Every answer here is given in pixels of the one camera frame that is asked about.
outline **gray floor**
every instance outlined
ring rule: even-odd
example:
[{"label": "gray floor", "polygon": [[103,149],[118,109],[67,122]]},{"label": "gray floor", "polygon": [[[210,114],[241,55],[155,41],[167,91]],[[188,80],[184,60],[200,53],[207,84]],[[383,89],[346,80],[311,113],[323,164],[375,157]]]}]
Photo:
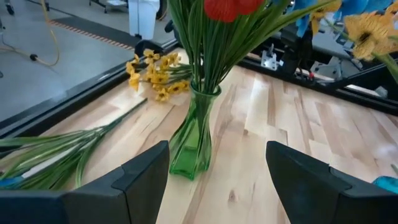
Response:
[{"label": "gray floor", "polygon": [[[27,1],[12,3],[15,16],[10,16],[4,5],[0,4],[0,16],[6,27],[5,41],[53,62],[55,47],[41,7]],[[66,16],[68,15],[50,12],[51,19]],[[19,54],[0,50],[0,71],[4,74],[0,78],[0,121],[42,101],[65,94],[66,90],[133,56],[132,51],[85,35],[54,26],[52,29],[57,36],[60,61],[51,68]]]},{"label": "gray floor", "polygon": [[[101,6],[94,3],[89,6],[88,0],[49,0],[49,4],[50,7],[59,9],[63,12],[97,22],[104,26],[112,27],[113,29],[129,32],[129,14],[127,10],[125,10],[125,12],[120,10],[108,10],[108,13],[105,14]],[[168,16],[166,16],[162,21],[156,22],[154,42],[164,44],[174,38],[173,34],[168,34],[164,31],[164,27],[169,20]]]}]

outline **bunch of yellow flowers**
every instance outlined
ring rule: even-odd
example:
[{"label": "bunch of yellow flowers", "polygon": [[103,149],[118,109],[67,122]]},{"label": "bunch of yellow flowers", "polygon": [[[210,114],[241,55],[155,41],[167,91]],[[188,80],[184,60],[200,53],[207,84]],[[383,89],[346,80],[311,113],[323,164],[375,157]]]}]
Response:
[{"label": "bunch of yellow flowers", "polygon": [[191,68],[189,65],[180,63],[181,57],[178,53],[160,57],[154,51],[146,49],[144,56],[144,62],[148,66],[146,73],[142,76],[134,68],[135,65],[140,64],[138,55],[134,55],[134,60],[126,64],[126,72],[130,75],[129,85],[134,90],[138,91],[140,82],[149,83],[157,92],[155,99],[160,102],[167,101],[170,95],[189,90]]}]

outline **black mat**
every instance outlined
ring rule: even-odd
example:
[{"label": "black mat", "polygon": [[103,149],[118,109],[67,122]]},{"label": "black mat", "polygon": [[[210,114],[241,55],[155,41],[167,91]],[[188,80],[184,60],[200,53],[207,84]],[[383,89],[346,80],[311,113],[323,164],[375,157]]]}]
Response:
[{"label": "black mat", "polygon": [[135,47],[140,41],[139,38],[131,36],[130,34],[113,29],[102,24],[91,22],[80,17],[66,17],[61,19],[54,19],[54,22],[73,27],[109,40],[116,41],[130,47]]}]

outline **metal frame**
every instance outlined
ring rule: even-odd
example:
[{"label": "metal frame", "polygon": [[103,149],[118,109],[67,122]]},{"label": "metal frame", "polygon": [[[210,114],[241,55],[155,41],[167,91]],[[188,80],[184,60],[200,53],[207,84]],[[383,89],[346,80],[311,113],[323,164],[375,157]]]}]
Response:
[{"label": "metal frame", "polygon": [[[255,72],[259,72],[264,75],[281,79],[285,82],[290,82],[296,85],[300,85],[309,88],[311,90],[319,91],[327,95],[335,96],[337,98],[350,101],[352,103],[356,103],[378,111],[398,116],[398,102],[393,100],[383,99],[381,97],[376,97],[374,95],[370,95],[368,93],[347,87],[348,85],[353,84],[355,80],[361,78],[361,75],[363,74],[358,74],[356,75],[356,77],[352,79],[342,79],[341,81],[330,82],[330,83],[325,83],[323,82],[324,80],[321,80],[319,78],[314,78],[314,81],[309,82],[308,80],[303,80],[295,75],[283,73],[280,70],[272,71],[266,69],[261,66],[261,61],[259,59],[252,57],[245,57],[242,61],[238,63],[238,65],[250,70],[254,70]],[[372,72],[375,72],[375,70],[377,71],[382,67],[383,65],[373,69]]]}]

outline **yellow cable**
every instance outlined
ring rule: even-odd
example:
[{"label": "yellow cable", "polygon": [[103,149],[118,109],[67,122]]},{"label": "yellow cable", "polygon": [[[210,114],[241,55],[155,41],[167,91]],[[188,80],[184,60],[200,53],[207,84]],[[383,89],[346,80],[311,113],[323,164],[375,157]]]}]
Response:
[{"label": "yellow cable", "polygon": [[[47,13],[47,9],[45,7],[44,0],[41,0],[41,3],[42,3],[42,9],[43,9],[43,12],[44,12],[45,23],[47,24],[47,27],[50,30],[51,36],[52,36],[54,44],[55,44],[55,48],[56,48],[56,51],[57,51],[57,59],[56,59],[56,61],[54,63],[47,63],[47,62],[45,62],[45,61],[43,61],[43,60],[41,60],[40,58],[37,57],[36,61],[38,61],[39,63],[42,63],[44,65],[47,65],[47,66],[54,66],[60,60],[60,49],[59,49],[59,46],[58,46],[57,38],[55,37],[55,34],[54,34],[53,30],[51,29],[51,23],[50,23],[49,15]],[[11,51],[11,52],[17,52],[17,53],[25,55],[26,57],[29,57],[29,58],[32,55],[32,54],[29,54],[29,53],[27,53],[27,52],[25,52],[23,50],[13,49],[13,48],[10,48],[10,47],[0,47],[0,50],[8,50],[8,51]]]}]

